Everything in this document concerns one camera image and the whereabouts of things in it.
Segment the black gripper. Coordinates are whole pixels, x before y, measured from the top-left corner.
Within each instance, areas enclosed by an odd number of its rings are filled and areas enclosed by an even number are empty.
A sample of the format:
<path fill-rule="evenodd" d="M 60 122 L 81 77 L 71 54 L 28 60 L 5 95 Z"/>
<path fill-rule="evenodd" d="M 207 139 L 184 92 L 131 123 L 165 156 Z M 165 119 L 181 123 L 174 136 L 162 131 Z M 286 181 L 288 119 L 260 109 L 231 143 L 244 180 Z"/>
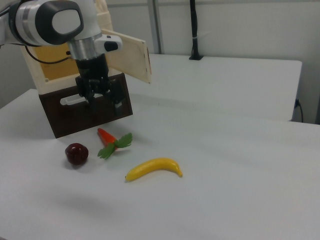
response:
<path fill-rule="evenodd" d="M 75 62 L 79 72 L 79 76 L 75 78 L 78 94 L 93 105 L 95 92 L 91 85 L 102 87 L 102 95 L 111 101 L 115 115 L 121 115 L 125 93 L 120 80 L 109 79 L 109 67 L 105 55 Z"/>

